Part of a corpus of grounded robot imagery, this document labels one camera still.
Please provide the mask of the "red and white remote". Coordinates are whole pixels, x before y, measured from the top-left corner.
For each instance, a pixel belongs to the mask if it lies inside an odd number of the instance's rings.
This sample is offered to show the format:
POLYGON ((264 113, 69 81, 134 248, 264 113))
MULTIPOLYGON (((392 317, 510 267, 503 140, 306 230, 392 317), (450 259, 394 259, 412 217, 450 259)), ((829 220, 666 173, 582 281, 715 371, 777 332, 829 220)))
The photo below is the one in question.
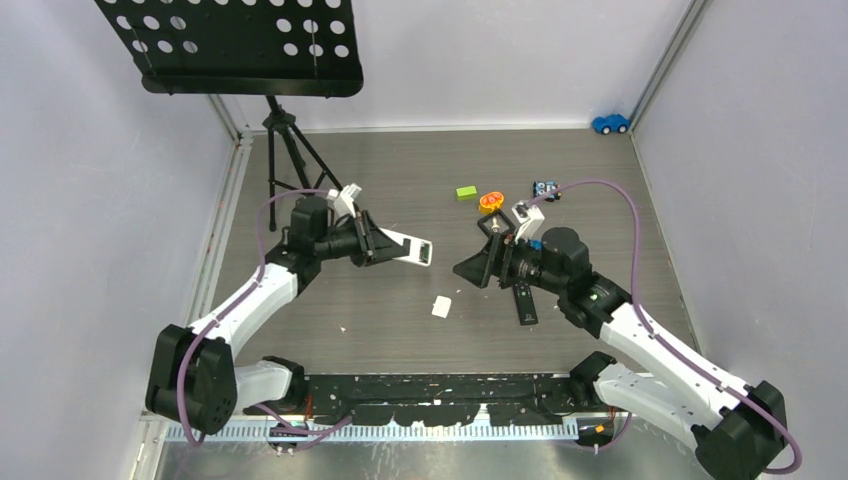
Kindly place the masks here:
POLYGON ((392 241, 398 243, 404 250, 404 254, 393 258, 394 261, 421 267, 430 267, 433 259, 433 243, 429 240, 411 236, 401 232, 381 228, 392 241))

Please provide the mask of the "white remote battery cover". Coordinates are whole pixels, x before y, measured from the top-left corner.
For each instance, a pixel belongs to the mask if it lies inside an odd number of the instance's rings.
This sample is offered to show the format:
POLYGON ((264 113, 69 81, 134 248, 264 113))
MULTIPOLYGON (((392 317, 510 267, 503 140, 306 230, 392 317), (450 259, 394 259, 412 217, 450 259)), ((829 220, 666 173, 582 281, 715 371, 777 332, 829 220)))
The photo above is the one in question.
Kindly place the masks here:
POLYGON ((431 315, 434 317, 446 319, 449 316, 452 306, 452 299, 447 296, 437 296, 432 304, 431 315))

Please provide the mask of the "black remote control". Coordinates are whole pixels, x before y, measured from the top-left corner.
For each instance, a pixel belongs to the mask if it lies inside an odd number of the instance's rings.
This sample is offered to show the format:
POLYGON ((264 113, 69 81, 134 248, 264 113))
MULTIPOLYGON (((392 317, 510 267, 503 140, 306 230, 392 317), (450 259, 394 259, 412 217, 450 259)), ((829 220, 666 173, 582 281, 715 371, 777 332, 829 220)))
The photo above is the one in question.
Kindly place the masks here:
POLYGON ((524 282, 512 286, 519 323, 534 326, 539 322, 531 287, 524 282))

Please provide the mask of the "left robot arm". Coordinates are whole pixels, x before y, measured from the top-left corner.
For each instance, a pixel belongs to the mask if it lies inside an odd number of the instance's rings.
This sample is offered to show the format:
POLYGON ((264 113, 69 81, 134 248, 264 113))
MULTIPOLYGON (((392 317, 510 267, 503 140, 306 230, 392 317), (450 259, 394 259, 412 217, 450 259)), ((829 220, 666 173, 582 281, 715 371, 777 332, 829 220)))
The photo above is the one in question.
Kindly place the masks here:
POLYGON ((156 339, 145 395, 148 411, 181 424, 200 442, 231 416, 261 406, 298 412, 308 397, 303 367, 266 356, 254 365, 234 361, 247 342, 302 294, 323 262, 356 267, 396 260, 428 267, 428 240, 379 227, 355 202, 358 188, 306 190, 296 201, 284 238, 262 251, 257 269, 221 306, 189 326, 169 325, 156 339))

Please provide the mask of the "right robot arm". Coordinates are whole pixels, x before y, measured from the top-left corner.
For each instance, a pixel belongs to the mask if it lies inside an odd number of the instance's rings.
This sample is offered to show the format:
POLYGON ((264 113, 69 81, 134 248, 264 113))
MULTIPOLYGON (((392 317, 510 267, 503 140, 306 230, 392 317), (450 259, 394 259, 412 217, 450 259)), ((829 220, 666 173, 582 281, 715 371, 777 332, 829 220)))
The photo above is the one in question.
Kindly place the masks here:
POLYGON ((645 380, 596 352, 570 375, 571 397, 584 410, 603 403, 635 414, 692 450, 715 479, 756 479, 788 446, 782 393, 753 386, 700 356, 652 319, 634 297, 594 271, 576 231, 546 231, 539 248, 513 234, 492 235, 454 274, 478 288, 496 277, 558 297, 564 317, 652 374, 645 380))

